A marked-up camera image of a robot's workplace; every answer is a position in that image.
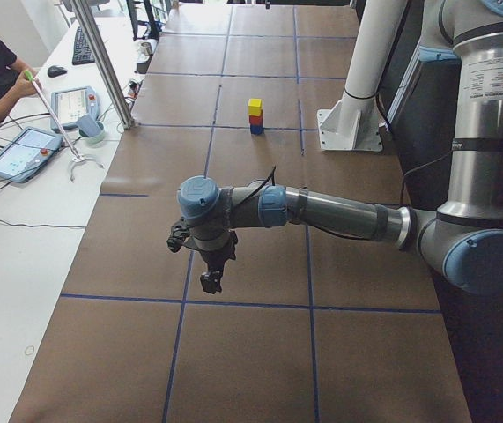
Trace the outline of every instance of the warning label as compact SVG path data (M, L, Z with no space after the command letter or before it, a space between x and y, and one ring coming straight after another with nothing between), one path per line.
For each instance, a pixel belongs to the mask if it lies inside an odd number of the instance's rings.
M461 83L460 102L503 100L503 57L466 64Z

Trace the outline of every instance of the keyboard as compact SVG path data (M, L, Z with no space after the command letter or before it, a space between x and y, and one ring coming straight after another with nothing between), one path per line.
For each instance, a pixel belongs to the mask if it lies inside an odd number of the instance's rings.
M83 29L78 26L75 33L75 43L73 44L73 61L74 65L94 63L94 56L92 55L91 48L86 41Z

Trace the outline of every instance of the computer mouse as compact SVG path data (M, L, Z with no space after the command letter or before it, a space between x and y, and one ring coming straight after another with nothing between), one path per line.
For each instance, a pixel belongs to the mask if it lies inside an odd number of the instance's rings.
M48 68L48 76L50 78L55 78L65 73L67 73L67 70L63 66L54 64L53 66L49 66Z

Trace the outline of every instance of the brown tile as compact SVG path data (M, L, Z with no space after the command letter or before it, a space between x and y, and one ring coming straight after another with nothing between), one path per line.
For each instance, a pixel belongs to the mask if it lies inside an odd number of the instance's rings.
M357 13L346 6L300 6L296 8L296 33L299 37L356 37Z
M254 136L249 130L216 128L208 176L220 186L247 186L266 178L276 166L276 183L300 187L304 183L302 161L296 130L266 130Z
M295 77L295 41L290 37L230 37L224 74Z
M395 154L324 151L317 131L303 133L306 185L315 192L371 203L397 204L402 169Z
M311 422L307 310L188 305L167 423Z
M60 298L10 422L160 421L179 311Z
M218 75L222 73L225 51L225 36L164 33L148 72Z
M300 127L296 79L224 77L221 85L217 125L248 128L248 101L256 98L263 101L265 128Z
M132 115L146 125L210 126L220 77L147 74Z
M332 109L343 97L344 79L302 78L299 83L302 128L317 130L320 109Z
M204 173L210 139L210 128L136 126L122 135L100 192L174 201L181 183Z
M469 422L441 315L315 312L320 422Z
M189 252L166 246L179 217L175 195L99 197L63 292L182 299Z
M233 8L230 35L294 36L294 11L291 6L265 8L263 4Z
M346 78L353 39L298 38L298 69L303 78Z
M304 228L236 229L237 260L228 260L222 293L205 293L200 275L206 264L199 255L193 262L189 298L262 304L308 305L307 251Z
M338 239L312 228L317 306L438 309L423 261L389 243Z
M178 3L171 9L165 30L172 33L227 34L232 6Z

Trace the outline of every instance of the white desk surface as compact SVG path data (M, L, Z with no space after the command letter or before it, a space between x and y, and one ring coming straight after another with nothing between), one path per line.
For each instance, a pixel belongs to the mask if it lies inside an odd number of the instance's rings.
M134 73L137 50L128 19L97 19L116 76L124 89ZM90 85L100 98L101 112L111 106L96 64L71 65L75 23L38 73L46 97L52 91ZM48 78L47 69L59 64L68 73ZM11 112L17 119L44 113L37 96L22 99ZM22 127L47 130L48 117L19 120ZM0 190L0 219L30 225L85 226L99 195L100 184L114 157L122 126L114 110L103 121L105 140L89 147L76 144L82 154L92 154L104 169L92 162L75 168L75 181L69 177L71 152L65 149L26 184L11 184ZM14 123L1 127L0 137L14 138L21 129ZM75 139L77 132L70 133ZM7 141L0 139L0 145ZM0 224L0 422L11 416L24 387L35 354L47 328L55 303L83 236L84 229L52 227L12 227Z

